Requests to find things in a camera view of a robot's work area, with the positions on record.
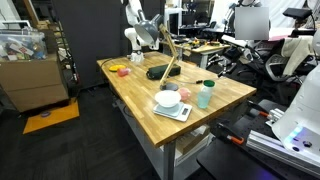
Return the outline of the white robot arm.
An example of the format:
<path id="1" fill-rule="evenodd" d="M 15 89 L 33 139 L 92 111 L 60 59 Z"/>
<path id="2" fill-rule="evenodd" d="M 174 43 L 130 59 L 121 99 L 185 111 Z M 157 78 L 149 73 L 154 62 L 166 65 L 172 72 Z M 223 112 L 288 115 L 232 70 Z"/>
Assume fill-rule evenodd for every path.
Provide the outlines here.
<path id="1" fill-rule="evenodd" d="M 272 131 L 287 150 L 320 160 L 320 65 L 307 75 Z"/>

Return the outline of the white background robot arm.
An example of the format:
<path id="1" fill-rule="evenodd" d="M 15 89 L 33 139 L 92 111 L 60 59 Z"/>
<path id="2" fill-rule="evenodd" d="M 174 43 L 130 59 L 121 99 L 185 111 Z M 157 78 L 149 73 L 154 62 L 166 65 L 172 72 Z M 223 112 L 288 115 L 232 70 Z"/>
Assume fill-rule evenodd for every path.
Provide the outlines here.
<path id="1" fill-rule="evenodd" d="M 132 51 L 128 58 L 135 63 L 140 63 L 144 60 L 142 48 L 148 46 L 151 50 L 159 49 L 159 39 L 156 39 L 155 44 L 151 45 L 144 41 L 136 32 L 134 26 L 140 22 L 138 11 L 142 9 L 140 0 L 120 0 L 125 7 L 127 22 L 129 28 L 124 30 L 125 37 L 131 42 Z"/>

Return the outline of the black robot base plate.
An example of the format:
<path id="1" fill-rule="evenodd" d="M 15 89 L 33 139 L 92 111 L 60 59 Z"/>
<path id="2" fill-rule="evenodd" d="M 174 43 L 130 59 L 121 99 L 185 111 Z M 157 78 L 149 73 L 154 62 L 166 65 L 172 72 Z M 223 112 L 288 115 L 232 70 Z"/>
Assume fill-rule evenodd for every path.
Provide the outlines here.
<path id="1" fill-rule="evenodd" d="M 287 109 L 269 100 L 262 100 L 258 104 L 265 110 Z M 264 124 L 266 120 L 258 115 L 257 110 L 250 108 L 248 115 L 243 116 L 231 129 L 244 138 L 248 137 L 250 130 L 273 137 L 271 128 Z M 228 131 L 220 132 L 221 136 L 214 138 L 196 159 L 200 167 L 215 180 L 319 180 L 319 177 L 247 147 L 246 140 L 242 145 L 221 140 Z"/>

